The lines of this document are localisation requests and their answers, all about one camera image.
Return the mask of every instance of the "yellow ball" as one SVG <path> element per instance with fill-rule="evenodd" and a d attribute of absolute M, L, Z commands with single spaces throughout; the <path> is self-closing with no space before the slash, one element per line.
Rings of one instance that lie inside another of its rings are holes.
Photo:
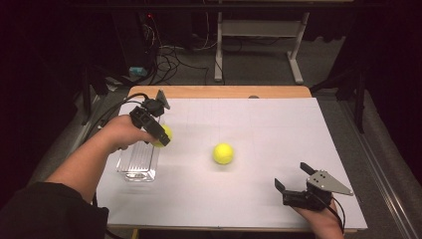
<path fill-rule="evenodd" d="M 233 159 L 233 148 L 228 143 L 218 143 L 214 147 L 214 151 L 212 153 L 213 158 L 216 162 L 220 164 L 227 164 L 232 161 Z"/>
<path fill-rule="evenodd" d="M 167 126 L 166 124 L 163 124 L 162 128 L 164 128 L 165 134 L 167 134 L 168 138 L 170 138 L 171 140 L 173 138 L 173 132 L 171 131 L 170 127 Z M 152 142 L 151 144 L 156 147 L 164 147 L 164 145 L 160 141 L 155 141 L 155 142 Z"/>

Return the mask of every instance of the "transparent box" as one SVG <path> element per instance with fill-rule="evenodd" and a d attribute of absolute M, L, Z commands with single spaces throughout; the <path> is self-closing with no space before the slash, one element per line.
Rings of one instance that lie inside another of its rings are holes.
<path fill-rule="evenodd" d="M 139 141 L 122 150 L 116 170 L 124 175 L 126 181 L 153 181 L 157 168 L 159 147 Z"/>

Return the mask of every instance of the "white metal frame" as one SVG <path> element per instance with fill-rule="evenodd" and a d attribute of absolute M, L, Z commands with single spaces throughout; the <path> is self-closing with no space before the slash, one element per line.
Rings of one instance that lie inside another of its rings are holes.
<path fill-rule="evenodd" d="M 295 46 L 287 52 L 288 60 L 298 85 L 304 83 L 297 62 L 297 54 L 307 27 L 310 13 L 304 13 L 302 21 L 249 21 L 224 20 L 222 13 L 218 13 L 217 52 L 215 57 L 214 80 L 223 80 L 223 36 L 262 36 L 262 37 L 295 37 Z"/>

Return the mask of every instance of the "black equipment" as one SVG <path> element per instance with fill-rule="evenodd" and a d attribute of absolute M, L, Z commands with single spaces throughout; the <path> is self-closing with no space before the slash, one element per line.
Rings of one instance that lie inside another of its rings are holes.
<path fill-rule="evenodd" d="M 333 192 L 353 195 L 350 189 L 329 175 L 328 172 L 314 170 L 304 162 L 301 162 L 301 169 L 310 175 L 307 178 L 307 190 L 305 191 L 286 190 L 286 187 L 275 178 L 275 186 L 283 194 L 284 205 L 321 211 L 330 205 Z"/>
<path fill-rule="evenodd" d="M 140 104 L 140 107 L 135 107 L 130 112 L 132 123 L 138 128 L 143 127 L 166 146 L 170 143 L 170 138 L 165 133 L 164 128 L 155 120 L 155 118 L 164 114 L 164 108 L 170 110 L 164 91 L 159 90 L 155 99 L 150 99 L 145 94 L 143 96 L 145 100 Z"/>

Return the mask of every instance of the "white paper sheet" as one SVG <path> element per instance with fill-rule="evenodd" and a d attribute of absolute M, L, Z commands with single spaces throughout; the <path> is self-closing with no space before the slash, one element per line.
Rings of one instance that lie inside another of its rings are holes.
<path fill-rule="evenodd" d="M 109 225 L 182 228 L 306 229 L 274 186 L 306 189 L 305 162 L 352 189 L 316 99 L 169 99 L 173 140 L 160 151 L 153 182 L 126 182 L 107 162 L 98 188 Z M 128 114 L 135 104 L 122 106 Z M 212 159 L 219 142 L 235 156 Z M 367 228 L 355 196 L 336 194 L 348 229 Z"/>

